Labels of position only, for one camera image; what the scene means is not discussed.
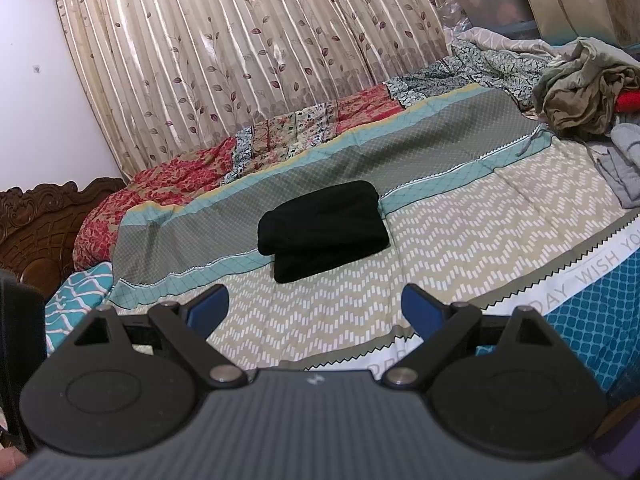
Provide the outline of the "black pants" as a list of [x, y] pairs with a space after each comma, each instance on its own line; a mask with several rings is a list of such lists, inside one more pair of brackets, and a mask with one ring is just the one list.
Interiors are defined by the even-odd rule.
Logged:
[[390, 237], [367, 181], [332, 185], [266, 212], [257, 249], [273, 258], [273, 278], [293, 283], [382, 252]]

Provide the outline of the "teal white patterned pillow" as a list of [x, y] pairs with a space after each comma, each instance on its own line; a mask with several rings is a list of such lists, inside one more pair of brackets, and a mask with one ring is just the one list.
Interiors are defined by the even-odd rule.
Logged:
[[112, 286], [113, 270], [108, 261], [66, 278], [44, 307], [47, 354], [58, 348], [89, 312], [103, 304]]

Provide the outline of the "patterned teal beige bedsheet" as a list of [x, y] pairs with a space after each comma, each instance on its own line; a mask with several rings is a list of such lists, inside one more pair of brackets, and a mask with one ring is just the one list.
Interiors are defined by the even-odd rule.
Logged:
[[[258, 223], [298, 196], [365, 180], [390, 244], [280, 284]], [[416, 284], [488, 314], [540, 312], [613, 403], [639, 392], [639, 215], [582, 144], [524, 117], [503, 92], [469, 86], [184, 206], [146, 202], [120, 222], [108, 301], [124, 313], [226, 286], [209, 342], [247, 370], [374, 374], [416, 348], [400, 295]]]

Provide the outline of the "red floral quilt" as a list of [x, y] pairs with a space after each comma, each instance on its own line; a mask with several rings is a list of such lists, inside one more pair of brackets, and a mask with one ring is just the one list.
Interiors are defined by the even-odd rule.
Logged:
[[89, 212], [76, 236], [74, 267], [86, 270], [111, 260], [119, 223], [135, 206], [145, 202], [186, 205], [218, 186], [277, 165], [351, 128], [377, 122], [401, 110], [384, 84], [379, 84], [344, 99], [256, 122], [214, 148], [178, 155], [143, 170]]

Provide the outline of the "carved wooden headboard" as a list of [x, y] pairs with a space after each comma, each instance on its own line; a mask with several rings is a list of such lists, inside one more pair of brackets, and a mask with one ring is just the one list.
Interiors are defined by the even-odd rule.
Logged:
[[82, 222], [107, 196], [125, 187], [97, 178], [80, 190], [73, 181], [1, 193], [1, 269], [50, 299], [74, 272], [73, 249]]

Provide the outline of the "grey folded garment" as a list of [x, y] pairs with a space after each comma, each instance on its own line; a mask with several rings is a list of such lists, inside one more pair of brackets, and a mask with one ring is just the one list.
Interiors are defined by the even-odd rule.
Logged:
[[639, 123], [619, 122], [610, 136], [588, 144], [594, 164], [611, 188], [620, 206], [639, 207]]

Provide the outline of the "olive crumpled clothes pile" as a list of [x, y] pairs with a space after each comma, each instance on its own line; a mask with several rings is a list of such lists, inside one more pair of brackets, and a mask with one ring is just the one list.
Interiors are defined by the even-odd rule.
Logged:
[[623, 90], [639, 88], [639, 62], [600, 39], [579, 37], [544, 69], [532, 98], [536, 113], [561, 138], [592, 141], [611, 129]]

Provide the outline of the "black white floral blanket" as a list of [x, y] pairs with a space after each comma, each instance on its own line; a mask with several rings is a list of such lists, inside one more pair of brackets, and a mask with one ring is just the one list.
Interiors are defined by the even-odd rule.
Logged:
[[555, 47], [544, 40], [512, 40], [481, 27], [454, 36], [449, 49], [450, 55], [386, 81], [390, 97], [407, 108], [432, 96], [479, 84], [506, 92], [526, 112], [533, 107], [535, 84], [556, 57]]

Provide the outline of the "beige leaf print curtain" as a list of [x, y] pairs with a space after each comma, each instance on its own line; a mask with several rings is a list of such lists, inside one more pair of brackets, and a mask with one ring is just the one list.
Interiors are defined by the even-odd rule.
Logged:
[[56, 0], [126, 177], [442, 58], [447, 0]]

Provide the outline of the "red cloth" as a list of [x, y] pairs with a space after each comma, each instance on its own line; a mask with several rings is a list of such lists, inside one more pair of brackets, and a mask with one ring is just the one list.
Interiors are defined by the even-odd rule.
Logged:
[[620, 114], [636, 114], [640, 112], [640, 90], [624, 90], [620, 92], [615, 111]]

